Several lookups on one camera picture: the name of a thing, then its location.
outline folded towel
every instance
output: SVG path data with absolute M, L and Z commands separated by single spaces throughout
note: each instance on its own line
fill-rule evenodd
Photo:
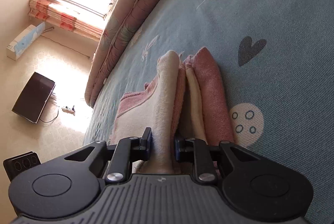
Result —
M 217 63 L 206 47 L 192 58 L 192 67 L 202 96 L 205 135 L 209 145 L 221 140 L 233 142 L 233 132 Z
M 198 81 L 192 68 L 193 56 L 188 56 L 184 63 L 186 68 L 187 84 L 190 93 L 190 119 L 193 135 L 191 137 L 202 139 L 207 143 L 203 122 L 202 97 Z
M 140 173 L 178 172 L 173 162 L 172 146 L 179 121 L 185 89 L 185 68 L 175 51 L 160 57 L 157 76 L 143 92 L 130 92 L 122 97 L 114 123 L 111 143 L 126 137 L 141 137 L 151 127 L 153 146 L 150 160 L 139 165 Z

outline floor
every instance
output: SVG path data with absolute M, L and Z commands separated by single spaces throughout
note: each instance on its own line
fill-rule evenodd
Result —
M 0 160 L 34 151 L 46 162 L 81 147 L 92 109 L 84 101 L 91 61 L 74 50 L 40 36 L 17 60 L 0 50 Z M 30 76 L 36 71 L 56 82 L 57 104 L 75 106 L 76 115 L 64 113 L 52 123 L 33 124 L 11 112 Z M 52 120 L 58 107 L 48 103 L 41 119 Z M 16 217 L 8 199 L 9 179 L 0 168 L 0 223 Z

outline curtain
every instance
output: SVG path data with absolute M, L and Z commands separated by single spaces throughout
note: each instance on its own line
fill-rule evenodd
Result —
M 103 32 L 102 28 L 88 24 L 83 19 L 78 19 L 80 15 L 77 12 L 63 5 L 47 0 L 30 0 L 29 6 L 31 8 L 29 15 L 32 17 L 91 38 L 97 42 L 100 41 Z

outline television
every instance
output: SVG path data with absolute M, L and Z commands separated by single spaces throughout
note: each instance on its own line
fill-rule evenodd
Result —
M 12 111 L 37 123 L 56 83 L 34 72 L 19 95 Z

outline black device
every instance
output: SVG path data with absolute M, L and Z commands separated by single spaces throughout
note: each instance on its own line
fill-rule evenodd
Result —
M 313 189 L 300 173 L 228 141 L 176 135 L 175 159 L 192 163 L 191 174 L 132 174 L 151 140 L 146 128 L 141 138 L 96 141 L 19 174 L 9 187 L 12 223 L 307 223 Z
M 3 167 L 10 181 L 21 172 L 41 164 L 37 153 L 27 152 L 3 161 Z
M 34 72 L 19 95 L 12 111 L 37 123 L 56 83 Z

